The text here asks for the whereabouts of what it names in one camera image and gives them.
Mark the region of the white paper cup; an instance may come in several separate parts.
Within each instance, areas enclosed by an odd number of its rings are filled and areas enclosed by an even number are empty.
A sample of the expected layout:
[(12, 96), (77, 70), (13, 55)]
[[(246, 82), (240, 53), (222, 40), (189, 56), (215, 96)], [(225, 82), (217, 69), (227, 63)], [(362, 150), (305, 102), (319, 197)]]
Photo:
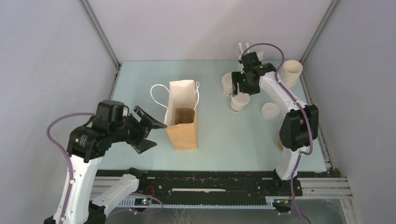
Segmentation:
[(233, 93), (233, 84), (232, 84), (232, 74), (226, 73), (222, 77), (222, 86), (223, 86), (223, 93), (226, 96), (231, 96)]
[(239, 113), (250, 102), (250, 95), (247, 93), (239, 93), (231, 96), (230, 109), (234, 113)]

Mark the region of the brown paper takeout bag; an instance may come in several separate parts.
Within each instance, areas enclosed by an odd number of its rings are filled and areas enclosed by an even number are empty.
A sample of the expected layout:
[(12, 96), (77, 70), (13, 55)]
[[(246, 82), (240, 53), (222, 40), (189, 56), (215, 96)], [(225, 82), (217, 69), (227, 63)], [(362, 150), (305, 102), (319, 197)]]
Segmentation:
[[(158, 102), (153, 95), (155, 87), (163, 87), (168, 92), (168, 104)], [(175, 150), (198, 149), (198, 104), (200, 100), (199, 82), (178, 80), (155, 84), (150, 88), (150, 96), (158, 105), (166, 108), (164, 124), (167, 135)]]

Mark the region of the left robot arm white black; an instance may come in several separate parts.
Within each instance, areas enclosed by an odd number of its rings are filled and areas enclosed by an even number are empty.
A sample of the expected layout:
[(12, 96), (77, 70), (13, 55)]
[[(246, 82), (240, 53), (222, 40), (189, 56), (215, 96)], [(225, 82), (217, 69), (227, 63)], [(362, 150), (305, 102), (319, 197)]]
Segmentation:
[(138, 106), (130, 110), (119, 101), (99, 102), (89, 120), (70, 133), (67, 148), (61, 148), (68, 173), (57, 211), (45, 223), (103, 224), (128, 195), (146, 192), (148, 182), (142, 178), (146, 172), (130, 168), (116, 184), (91, 199), (99, 165), (112, 144), (125, 142), (141, 154), (156, 146), (148, 140), (151, 130), (165, 128)]

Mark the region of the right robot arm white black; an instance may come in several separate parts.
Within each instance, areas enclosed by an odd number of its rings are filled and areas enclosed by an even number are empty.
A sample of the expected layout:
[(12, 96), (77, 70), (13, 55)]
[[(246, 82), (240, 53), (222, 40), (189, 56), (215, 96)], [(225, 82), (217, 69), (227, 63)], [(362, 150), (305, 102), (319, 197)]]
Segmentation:
[(302, 156), (311, 155), (313, 141), (318, 136), (319, 110), (300, 100), (281, 80), (271, 63), (262, 63), (256, 52), (243, 53), (239, 58), (242, 70), (232, 72), (233, 95), (254, 95), (265, 91), (280, 109), (284, 119), (279, 131), (283, 152), (274, 170), (272, 190), (284, 195), (297, 176)]

